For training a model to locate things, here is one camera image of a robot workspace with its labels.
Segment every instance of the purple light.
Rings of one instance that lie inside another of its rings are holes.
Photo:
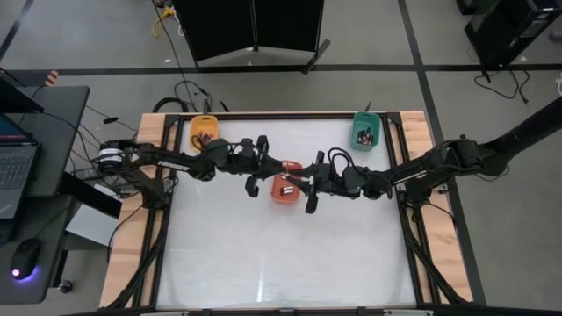
[[[40,276],[40,274],[41,274],[41,273],[40,273],[40,268],[39,268],[39,267],[35,267],[35,269],[33,269],[33,271],[32,271],[32,274],[30,274],[29,276],[26,276],[26,277],[22,278],[21,280],[20,280],[20,279],[17,279],[17,277],[15,276],[15,277],[16,277],[16,280],[14,280],[14,281],[16,281],[16,282],[19,283],[19,284],[28,284],[28,283],[32,283],[33,280],[37,279],[37,277]]]

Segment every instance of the white table surface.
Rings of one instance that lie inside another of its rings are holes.
[[[220,121],[232,142],[266,134],[269,155],[314,162],[318,150],[348,150],[358,166],[390,168],[384,134],[369,153],[349,147],[351,119]],[[184,127],[182,151],[189,123]],[[343,159],[336,158],[340,172]],[[249,197],[245,176],[218,174],[209,183],[178,173],[158,292],[158,309],[356,307],[415,305],[395,199],[350,200],[319,194],[281,205],[273,179]]]

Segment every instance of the laptop screen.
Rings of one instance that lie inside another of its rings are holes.
[[[0,141],[25,140],[26,136],[14,123],[4,115],[0,115]]]

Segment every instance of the floor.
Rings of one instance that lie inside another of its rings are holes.
[[[22,14],[22,8],[29,10]],[[441,133],[445,139],[463,133],[486,141],[558,96],[555,80],[560,70],[548,69],[560,69],[562,43],[549,41],[547,35],[562,29],[562,18],[515,62],[546,65],[530,71],[524,88],[529,104],[476,86],[473,78],[478,72],[453,71],[463,70],[455,65],[477,64],[463,32],[468,19],[458,13],[453,0],[326,0],[321,37],[332,45],[319,64],[347,65],[347,70],[325,67],[309,75],[188,74],[187,79],[232,111],[360,110],[372,102],[372,110],[426,111],[436,139]],[[2,1],[0,66],[14,71],[59,70],[58,85],[90,86],[89,106],[137,126],[142,113],[152,111],[161,98],[173,96],[173,85],[181,80],[166,37],[156,39],[150,33],[154,21],[149,0]],[[405,27],[408,22],[413,33]],[[8,36],[14,35],[14,25],[18,26],[15,36]],[[177,23],[170,20],[166,26],[182,66],[193,67],[190,50],[176,33]],[[416,48],[419,55],[412,54]],[[200,66],[294,65],[308,58],[310,54],[264,49],[258,54],[241,51],[213,58]],[[353,70],[356,65],[378,66],[359,71]],[[437,71],[432,65],[451,67]],[[516,74],[520,81],[524,79],[522,72]],[[508,73],[501,73],[491,86],[512,93],[515,83]],[[177,111],[173,104],[166,110]],[[122,126],[104,125],[92,111],[85,113],[83,125],[100,140],[131,136]],[[562,310],[562,234],[558,229],[562,195],[557,180],[562,176],[561,142],[562,133],[554,134],[520,154],[511,162],[511,172],[496,182],[458,179],[489,305]],[[78,168],[86,166],[77,157],[75,161]],[[63,296],[53,290],[40,305],[0,306],[0,313],[50,316],[92,311],[105,269],[103,250],[71,253],[64,276],[75,281],[74,292]]]

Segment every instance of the computer mouse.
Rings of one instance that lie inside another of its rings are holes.
[[[23,280],[30,276],[37,264],[40,250],[40,240],[31,238],[22,241],[11,258],[11,275],[17,280]]]

